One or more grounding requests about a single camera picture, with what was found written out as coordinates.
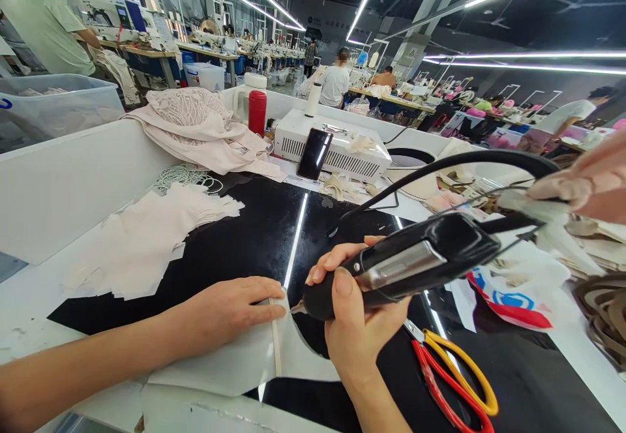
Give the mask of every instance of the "yellow handle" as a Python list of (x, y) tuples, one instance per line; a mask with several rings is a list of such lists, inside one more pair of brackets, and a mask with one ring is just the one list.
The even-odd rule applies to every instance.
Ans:
[[(469, 357), (467, 353), (461, 350), (456, 344), (453, 344), (449, 340), (446, 340), (443, 337), (440, 337), (434, 332), (429, 331), (428, 329), (424, 329), (424, 334), (426, 335), (426, 343), (439, 355), (439, 357), (443, 360), (443, 362), (448, 366), (448, 369), (452, 372), (453, 376), (459, 382), (463, 389), (465, 389), (468, 394), (483, 408), (484, 412), (490, 417), (495, 417), (498, 412), (498, 400), (496, 399), (496, 394), (494, 390), (491, 388), (489, 381), (481, 371), (481, 369), (474, 363), (474, 360)], [(444, 351), (441, 346), (446, 347), (448, 350), (453, 352), (455, 355), (458, 355), (463, 362), (465, 362), (469, 369), (476, 375), (478, 378), (478, 382), (481, 384), (483, 388), (484, 395), (486, 397), (486, 402), (478, 396), (478, 394), (471, 388), (467, 380), (460, 373), (458, 368), (452, 362), (448, 354)]]

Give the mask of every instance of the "smartphone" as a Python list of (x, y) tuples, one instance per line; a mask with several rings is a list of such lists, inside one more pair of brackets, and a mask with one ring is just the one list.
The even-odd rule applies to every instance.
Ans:
[(305, 150), (302, 153), (297, 174), (305, 179), (317, 180), (320, 177), (321, 167), (331, 148), (333, 134), (311, 128), (306, 139)]

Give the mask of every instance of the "green shirt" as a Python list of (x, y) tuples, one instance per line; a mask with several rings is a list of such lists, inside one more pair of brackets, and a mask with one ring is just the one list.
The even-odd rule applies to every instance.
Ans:
[(474, 105), (474, 108), (476, 110), (482, 110), (483, 112), (489, 112), (490, 110), (494, 109), (493, 105), (491, 105), (491, 102), (487, 100), (481, 100), (478, 104)]
[(50, 73), (90, 76), (95, 71), (72, 34), (85, 26), (67, 0), (0, 0), (0, 10)]

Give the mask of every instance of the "vent grille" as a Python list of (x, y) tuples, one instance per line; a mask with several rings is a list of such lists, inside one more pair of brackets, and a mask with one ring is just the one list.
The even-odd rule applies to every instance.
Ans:
[[(305, 144), (291, 138), (284, 138), (282, 142), (282, 149), (285, 153), (302, 157), (305, 150)], [(380, 168), (380, 166), (374, 162), (356, 159), (335, 151), (330, 151), (328, 153), (324, 166), (334, 167), (336, 169), (359, 174), (364, 177), (373, 177)]]

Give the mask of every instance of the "black table surface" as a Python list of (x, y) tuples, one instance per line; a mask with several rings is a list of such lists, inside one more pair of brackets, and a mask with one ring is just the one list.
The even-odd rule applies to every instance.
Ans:
[[(215, 282), (250, 275), (281, 281), (293, 306), (302, 296), (309, 269), (322, 254), (339, 243), (362, 242), (365, 235), (398, 229), (393, 216), (371, 211), (354, 217), (327, 239), (326, 229), (354, 205), (251, 175), (231, 173), (224, 182), (220, 194), (245, 204), (241, 216), (194, 230), (186, 240), (185, 255), (170, 263), (156, 295), (131, 301), (110, 294), (68, 299), (48, 318), (91, 335), (159, 314)], [(436, 333), (439, 319), (447, 338), (478, 364), (498, 398), (500, 412), (492, 418), (496, 432), (619, 432), (547, 335), (508, 324), (479, 295), (477, 301), (477, 333), (463, 328), (452, 293), (443, 288), (415, 296), (409, 317), (418, 327)], [(309, 345), (327, 357), (323, 324), (304, 314), (294, 319)], [(384, 347), (378, 366), (414, 431), (456, 431), (430, 397), (403, 329)], [(460, 367), (477, 385), (462, 363)], [(469, 406), (441, 380), (439, 385), (457, 414), (479, 430)], [(258, 398), (256, 390), (247, 395)], [(263, 402), (341, 432), (360, 431), (340, 383), (277, 379), (266, 385)]]

